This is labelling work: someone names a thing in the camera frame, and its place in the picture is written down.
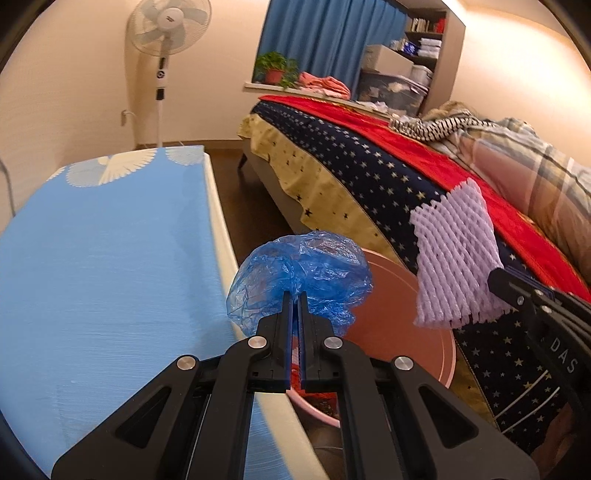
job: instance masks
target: cardboard box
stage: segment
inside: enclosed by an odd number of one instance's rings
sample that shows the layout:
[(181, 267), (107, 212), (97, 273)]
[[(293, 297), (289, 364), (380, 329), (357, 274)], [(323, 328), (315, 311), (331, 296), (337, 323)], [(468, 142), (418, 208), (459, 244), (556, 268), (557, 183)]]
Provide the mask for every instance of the cardboard box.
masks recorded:
[(413, 63), (384, 45), (368, 45), (361, 62), (361, 70), (382, 75), (409, 77)]

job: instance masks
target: bed leg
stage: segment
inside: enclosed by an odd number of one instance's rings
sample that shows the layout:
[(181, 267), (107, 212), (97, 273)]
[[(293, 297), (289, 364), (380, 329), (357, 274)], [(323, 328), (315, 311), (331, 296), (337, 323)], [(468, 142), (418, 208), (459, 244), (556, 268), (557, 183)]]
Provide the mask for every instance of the bed leg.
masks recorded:
[(238, 170), (240, 170), (244, 166), (247, 160), (248, 157), (246, 156), (246, 154), (243, 153), (242, 157), (240, 158), (240, 163), (238, 164)]

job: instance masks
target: metal bolt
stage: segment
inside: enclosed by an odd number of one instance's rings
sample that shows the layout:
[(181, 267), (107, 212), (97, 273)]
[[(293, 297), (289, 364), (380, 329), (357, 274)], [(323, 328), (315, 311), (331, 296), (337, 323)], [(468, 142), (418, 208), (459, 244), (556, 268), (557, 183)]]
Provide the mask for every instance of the metal bolt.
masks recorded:
[(182, 356), (177, 361), (177, 367), (179, 367), (181, 370), (191, 370), (195, 367), (195, 365), (197, 365), (195, 359), (188, 355)]
[(324, 339), (324, 346), (330, 349), (337, 349), (343, 346), (343, 341), (339, 337), (327, 337)]
[(267, 339), (260, 335), (250, 337), (248, 339), (248, 346), (250, 348), (263, 348), (267, 345)]
[(407, 356), (399, 356), (394, 360), (394, 366), (399, 370), (410, 370), (414, 367), (413, 361)]

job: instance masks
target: electric fan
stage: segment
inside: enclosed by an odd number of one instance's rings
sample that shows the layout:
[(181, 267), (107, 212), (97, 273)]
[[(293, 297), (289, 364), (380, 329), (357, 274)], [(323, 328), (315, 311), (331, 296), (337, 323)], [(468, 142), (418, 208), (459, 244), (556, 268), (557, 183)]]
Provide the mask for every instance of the electric fan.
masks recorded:
[(156, 72), (156, 145), (162, 147), (162, 113), (168, 58), (199, 40), (211, 18), (209, 0), (144, 0), (129, 17), (127, 36), (140, 52), (159, 57)]

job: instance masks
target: blue plastic bag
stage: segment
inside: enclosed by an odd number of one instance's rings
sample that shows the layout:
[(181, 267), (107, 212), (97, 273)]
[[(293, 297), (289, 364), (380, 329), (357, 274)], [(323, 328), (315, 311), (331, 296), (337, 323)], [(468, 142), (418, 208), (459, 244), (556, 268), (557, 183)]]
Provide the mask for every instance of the blue plastic bag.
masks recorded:
[(258, 321), (281, 311), (283, 292), (305, 291), (308, 310), (328, 318), (342, 336), (372, 291), (363, 250), (351, 239), (329, 232), (287, 235), (260, 246), (241, 265), (226, 300), (228, 316), (245, 335)]

